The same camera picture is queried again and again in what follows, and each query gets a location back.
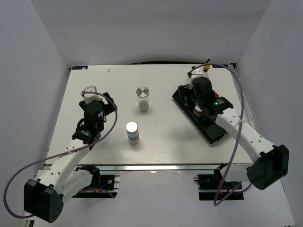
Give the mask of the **small white-lid sauce jar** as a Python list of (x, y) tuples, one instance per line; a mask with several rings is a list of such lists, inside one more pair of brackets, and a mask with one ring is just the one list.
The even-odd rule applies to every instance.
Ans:
[(202, 117), (204, 114), (202, 112), (202, 110), (200, 109), (199, 106), (195, 106), (194, 109), (193, 109), (193, 115), (196, 117), (196, 118), (200, 118)]

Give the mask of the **clear silver-lid spice jar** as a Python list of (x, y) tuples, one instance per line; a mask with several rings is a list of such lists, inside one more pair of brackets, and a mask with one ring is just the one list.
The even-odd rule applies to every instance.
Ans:
[(139, 87), (136, 90), (138, 108), (141, 112), (146, 112), (149, 110), (149, 95), (150, 90), (147, 87)]

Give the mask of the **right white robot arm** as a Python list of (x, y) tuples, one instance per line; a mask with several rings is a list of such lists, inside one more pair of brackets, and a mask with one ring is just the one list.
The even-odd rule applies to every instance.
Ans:
[(251, 164), (217, 168), (214, 184), (218, 188), (231, 182), (250, 182), (264, 190), (287, 175), (288, 148), (276, 146), (243, 121), (231, 102), (213, 90), (208, 78), (198, 77), (179, 86), (172, 97), (210, 144), (229, 134), (250, 157)]

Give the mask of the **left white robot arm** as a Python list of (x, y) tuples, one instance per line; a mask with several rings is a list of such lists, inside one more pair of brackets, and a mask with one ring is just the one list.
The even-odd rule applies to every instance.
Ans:
[(97, 93), (93, 88), (82, 91), (79, 103), (84, 116), (78, 121), (64, 155), (36, 180), (28, 180), (24, 186), (24, 210), (44, 221), (53, 223), (64, 204), (81, 189), (99, 186), (99, 170), (95, 166), (78, 167), (79, 162), (104, 136), (107, 116), (117, 112), (117, 106), (109, 93)]

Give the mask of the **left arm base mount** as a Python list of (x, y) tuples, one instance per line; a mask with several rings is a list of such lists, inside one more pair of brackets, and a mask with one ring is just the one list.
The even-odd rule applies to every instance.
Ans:
[(74, 173), (84, 170), (92, 175), (92, 181), (89, 186), (81, 189), (74, 198), (93, 198), (93, 199), (114, 199), (117, 196), (120, 176), (114, 174), (101, 173), (100, 169), (92, 165), (76, 167)]

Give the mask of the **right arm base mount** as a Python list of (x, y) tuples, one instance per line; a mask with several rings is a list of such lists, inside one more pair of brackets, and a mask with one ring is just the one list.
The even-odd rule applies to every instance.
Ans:
[[(194, 182), (198, 186), (198, 194), (200, 201), (213, 201), (219, 186), (219, 183), (223, 177), (220, 170), (226, 167), (227, 164), (221, 164), (211, 174), (200, 174), (193, 178)], [(218, 200), (221, 200), (225, 195), (231, 192), (234, 188), (236, 190), (231, 194), (227, 200), (239, 201), (244, 200), (242, 191), (242, 185), (236, 187), (238, 182), (226, 182), (224, 181), (221, 190), (218, 195)]]

